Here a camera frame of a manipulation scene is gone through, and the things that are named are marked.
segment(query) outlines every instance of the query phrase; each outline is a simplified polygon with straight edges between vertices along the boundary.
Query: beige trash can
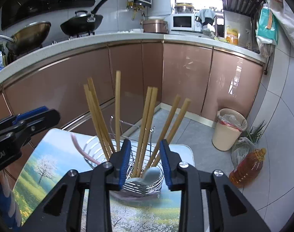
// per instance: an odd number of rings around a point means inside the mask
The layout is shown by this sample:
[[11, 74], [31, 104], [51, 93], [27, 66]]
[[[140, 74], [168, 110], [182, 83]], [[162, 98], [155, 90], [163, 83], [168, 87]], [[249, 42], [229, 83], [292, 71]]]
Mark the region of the beige trash can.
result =
[[[219, 114], [221, 116], [224, 116], [225, 114], [233, 114], [236, 117], [236, 120], [241, 124], [242, 130], [247, 128], [247, 120], [239, 112], [224, 108], [218, 112], [218, 115]], [[221, 151], [227, 151], [232, 147], [240, 134], [241, 130], [222, 124], [218, 121], [212, 137], [212, 144]]]

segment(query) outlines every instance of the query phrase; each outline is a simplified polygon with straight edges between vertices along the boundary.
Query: black pan handle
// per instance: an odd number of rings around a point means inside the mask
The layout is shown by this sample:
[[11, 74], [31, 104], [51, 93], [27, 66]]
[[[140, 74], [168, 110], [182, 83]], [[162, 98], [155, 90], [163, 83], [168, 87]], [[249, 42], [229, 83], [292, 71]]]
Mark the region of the black pan handle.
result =
[[85, 14], [88, 13], [88, 11], [86, 11], [86, 10], [78, 10], [78, 11], [75, 11], [75, 15], [77, 16], [77, 13], [79, 13], [79, 12], [84, 12]]
[[108, 0], [101, 0], [96, 6], [95, 8], [91, 11], [91, 14], [94, 15], [97, 13], [97, 11], [99, 10], [99, 8]]

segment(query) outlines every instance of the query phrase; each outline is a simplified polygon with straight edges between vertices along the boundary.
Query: trash can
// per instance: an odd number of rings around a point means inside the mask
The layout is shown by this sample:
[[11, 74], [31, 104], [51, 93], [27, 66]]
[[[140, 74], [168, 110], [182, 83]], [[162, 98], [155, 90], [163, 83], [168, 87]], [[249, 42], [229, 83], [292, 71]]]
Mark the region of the trash can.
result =
[[217, 116], [218, 122], [212, 137], [212, 144], [221, 151], [227, 151], [247, 128], [248, 123], [239, 112], [228, 108], [218, 111]]

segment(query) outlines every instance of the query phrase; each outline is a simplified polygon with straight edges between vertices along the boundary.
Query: tabletop with landscape print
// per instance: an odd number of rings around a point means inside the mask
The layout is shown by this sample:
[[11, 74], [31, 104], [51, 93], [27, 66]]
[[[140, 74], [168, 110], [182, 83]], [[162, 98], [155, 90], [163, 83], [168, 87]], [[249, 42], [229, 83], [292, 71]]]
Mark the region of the tabletop with landscape print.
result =
[[[75, 149], [70, 132], [51, 129], [37, 145], [21, 171], [14, 186], [15, 199], [19, 204], [24, 223], [55, 184], [69, 171], [91, 170]], [[75, 134], [81, 147], [91, 138]], [[170, 145], [183, 161], [194, 165], [193, 153], [188, 146]], [[110, 197], [113, 232], [174, 232], [178, 231], [181, 192], [170, 192], [163, 181], [158, 198], [142, 201], [121, 202]], [[86, 230], [88, 190], [85, 191], [81, 231]]]

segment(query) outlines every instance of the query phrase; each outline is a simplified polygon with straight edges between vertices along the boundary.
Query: yellow package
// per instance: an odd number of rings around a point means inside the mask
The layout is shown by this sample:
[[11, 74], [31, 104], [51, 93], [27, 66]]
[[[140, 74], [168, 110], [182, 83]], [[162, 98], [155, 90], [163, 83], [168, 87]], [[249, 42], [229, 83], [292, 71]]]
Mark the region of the yellow package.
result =
[[230, 26], [227, 26], [226, 40], [230, 44], [238, 45], [238, 30], [231, 29]]

